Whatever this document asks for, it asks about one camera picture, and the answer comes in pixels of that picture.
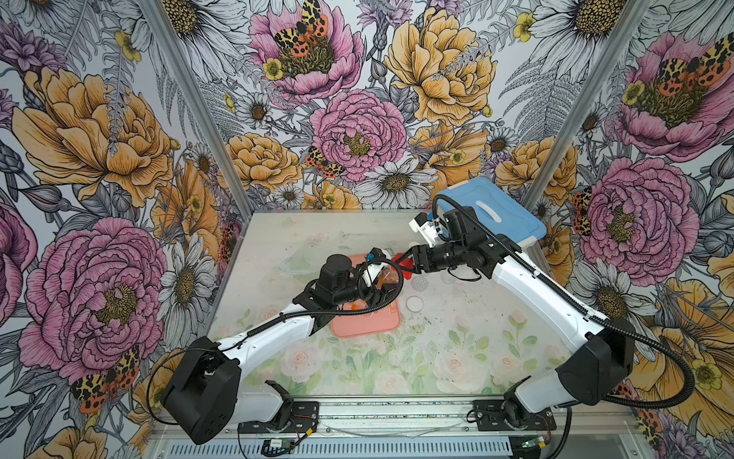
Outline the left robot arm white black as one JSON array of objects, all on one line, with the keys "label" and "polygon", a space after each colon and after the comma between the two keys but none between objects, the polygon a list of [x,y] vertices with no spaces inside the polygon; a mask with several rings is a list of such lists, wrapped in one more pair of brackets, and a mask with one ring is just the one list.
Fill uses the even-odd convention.
[{"label": "left robot arm white black", "polygon": [[230,422],[282,423],[286,391],[274,382],[242,388],[258,366],[294,343],[313,336],[335,317],[371,315],[403,290],[401,266],[374,249],[354,265],[333,254],[318,278],[280,313],[239,335],[195,340],[162,392],[162,407],[196,445],[216,437]]}]

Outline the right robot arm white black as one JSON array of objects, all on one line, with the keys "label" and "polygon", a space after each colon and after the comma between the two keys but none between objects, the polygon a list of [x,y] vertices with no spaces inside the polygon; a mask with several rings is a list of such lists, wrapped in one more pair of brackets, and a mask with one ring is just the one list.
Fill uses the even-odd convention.
[{"label": "right robot arm white black", "polygon": [[631,325],[623,319],[607,325],[606,316],[547,277],[511,239],[484,227],[472,208],[455,208],[442,218],[421,212],[410,227],[424,239],[406,253],[413,273],[466,266],[519,298],[569,351],[567,361],[555,369],[505,393],[508,418],[520,421],[562,405],[595,405],[629,376],[634,357]]}]

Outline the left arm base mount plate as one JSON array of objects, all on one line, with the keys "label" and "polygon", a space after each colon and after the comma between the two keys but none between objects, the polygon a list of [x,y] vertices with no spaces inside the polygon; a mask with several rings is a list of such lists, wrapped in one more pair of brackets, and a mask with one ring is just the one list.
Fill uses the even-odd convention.
[{"label": "left arm base mount plate", "polygon": [[302,434],[317,431],[319,411],[319,402],[296,400],[283,386],[266,380],[240,391],[233,420],[241,434]]}]

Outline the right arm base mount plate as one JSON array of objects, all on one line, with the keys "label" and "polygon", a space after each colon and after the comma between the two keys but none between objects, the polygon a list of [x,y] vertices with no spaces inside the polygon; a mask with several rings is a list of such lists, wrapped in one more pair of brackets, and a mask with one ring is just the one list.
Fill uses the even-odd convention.
[{"label": "right arm base mount plate", "polygon": [[493,395],[473,400],[466,413],[466,422],[479,431],[553,431],[557,424],[550,409],[531,413],[515,396],[516,386],[504,395]]}]

